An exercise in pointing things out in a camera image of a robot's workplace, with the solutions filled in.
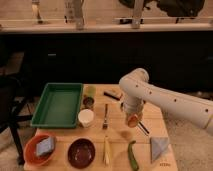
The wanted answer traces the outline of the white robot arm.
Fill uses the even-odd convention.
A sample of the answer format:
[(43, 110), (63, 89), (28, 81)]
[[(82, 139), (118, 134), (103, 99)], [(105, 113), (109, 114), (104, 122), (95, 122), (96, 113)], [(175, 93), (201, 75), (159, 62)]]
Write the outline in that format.
[(123, 110), (127, 115), (139, 114), (146, 101), (190, 121), (213, 136), (213, 101), (163, 89), (148, 81), (149, 75), (143, 68), (137, 68), (119, 80), (124, 92)]

